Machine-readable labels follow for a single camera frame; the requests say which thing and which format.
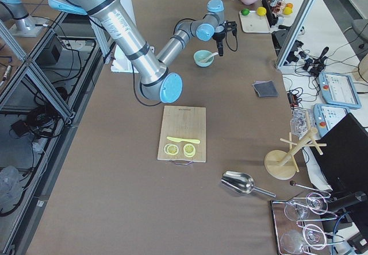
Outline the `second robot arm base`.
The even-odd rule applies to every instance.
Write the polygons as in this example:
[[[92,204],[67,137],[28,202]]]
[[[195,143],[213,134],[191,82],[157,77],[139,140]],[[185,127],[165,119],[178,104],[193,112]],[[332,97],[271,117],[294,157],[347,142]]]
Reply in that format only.
[[[14,20],[9,31],[17,37],[37,37],[41,28],[29,14],[21,0],[1,0],[1,21]]]

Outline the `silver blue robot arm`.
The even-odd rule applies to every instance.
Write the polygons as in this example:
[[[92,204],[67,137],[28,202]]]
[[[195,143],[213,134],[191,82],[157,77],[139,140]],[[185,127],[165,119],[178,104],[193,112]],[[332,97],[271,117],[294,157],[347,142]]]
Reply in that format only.
[[[168,65],[184,50],[190,39],[214,39],[218,53],[222,55],[222,40],[231,24],[225,20],[222,0],[210,0],[203,19],[179,23],[168,43],[158,55],[154,55],[120,0],[48,0],[48,3],[58,11],[97,19],[140,74],[142,96],[163,103],[173,103],[181,95],[182,79],[170,72]]]

